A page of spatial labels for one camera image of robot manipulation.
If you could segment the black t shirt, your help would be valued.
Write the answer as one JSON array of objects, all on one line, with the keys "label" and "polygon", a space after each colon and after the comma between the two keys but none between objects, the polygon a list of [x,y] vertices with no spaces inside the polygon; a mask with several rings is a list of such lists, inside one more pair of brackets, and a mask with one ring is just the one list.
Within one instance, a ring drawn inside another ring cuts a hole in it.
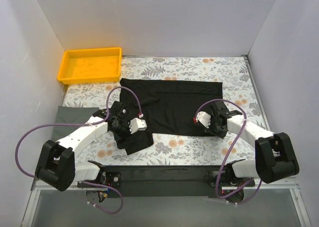
[{"label": "black t shirt", "polygon": [[145,131],[124,139],[115,138],[118,149],[128,155],[150,147],[153,134],[210,137],[193,121],[197,109],[207,101],[223,97],[221,82],[121,79],[120,102],[130,119],[143,113]]}]

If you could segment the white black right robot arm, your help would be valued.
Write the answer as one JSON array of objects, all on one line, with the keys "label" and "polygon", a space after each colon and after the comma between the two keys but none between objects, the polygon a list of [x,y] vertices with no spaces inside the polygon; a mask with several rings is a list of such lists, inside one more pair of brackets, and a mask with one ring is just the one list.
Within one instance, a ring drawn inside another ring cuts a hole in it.
[{"label": "white black right robot arm", "polygon": [[236,134],[255,150],[253,160],[239,160],[228,163],[221,176],[232,186],[244,178],[259,178],[269,184],[300,172],[299,164],[290,137],[273,133],[247,120],[243,111],[230,111],[224,101],[209,102],[210,113],[197,111],[194,121],[209,134],[223,139],[228,132]]}]

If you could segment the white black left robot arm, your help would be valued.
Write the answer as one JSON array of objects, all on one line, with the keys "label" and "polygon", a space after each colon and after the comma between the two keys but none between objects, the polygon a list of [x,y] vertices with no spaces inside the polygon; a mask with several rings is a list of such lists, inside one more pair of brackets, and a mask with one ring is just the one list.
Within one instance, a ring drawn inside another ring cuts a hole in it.
[{"label": "white black left robot arm", "polygon": [[35,170],[35,177],[59,191],[68,189],[74,182],[90,181],[93,186],[105,184],[102,165],[93,162],[75,163],[79,154],[95,139],[109,131],[128,130],[130,111],[115,101],[108,110],[99,109],[87,120],[85,126],[57,141],[43,144]]}]

